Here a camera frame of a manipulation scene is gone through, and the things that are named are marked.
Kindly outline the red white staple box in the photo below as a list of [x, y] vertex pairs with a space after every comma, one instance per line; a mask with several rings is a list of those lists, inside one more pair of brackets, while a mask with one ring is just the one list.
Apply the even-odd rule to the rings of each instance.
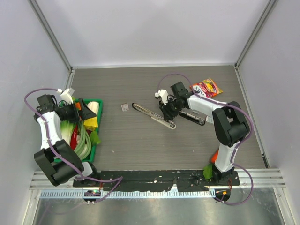
[[129, 110], [128, 103], [122, 104], [121, 109], [122, 109], [123, 112], [128, 111]]

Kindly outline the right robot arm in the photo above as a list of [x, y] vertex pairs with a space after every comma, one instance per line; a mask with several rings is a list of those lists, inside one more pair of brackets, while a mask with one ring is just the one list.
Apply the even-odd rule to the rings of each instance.
[[155, 93], [155, 98], [161, 99], [159, 108], [165, 121], [173, 120], [184, 108], [201, 112], [213, 120], [220, 144], [217, 158], [212, 163], [211, 178], [215, 184], [223, 185], [234, 171], [233, 163], [239, 145], [250, 132], [245, 114], [237, 102], [224, 103], [200, 96], [193, 90], [188, 91], [182, 82], [172, 85], [171, 90], [172, 95], [163, 89]]

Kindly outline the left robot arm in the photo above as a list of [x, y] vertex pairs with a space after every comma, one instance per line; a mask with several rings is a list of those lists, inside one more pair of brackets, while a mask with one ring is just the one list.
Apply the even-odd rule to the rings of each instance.
[[34, 119], [40, 125], [42, 134], [41, 149], [34, 154], [34, 159], [48, 180], [54, 185], [66, 183], [79, 176], [89, 187], [95, 187], [100, 176], [94, 172], [92, 164], [83, 162], [63, 139], [60, 124], [62, 121], [71, 123], [83, 122], [96, 117], [85, 101], [78, 99], [59, 106], [54, 95], [44, 94], [37, 98], [39, 106], [35, 109]]

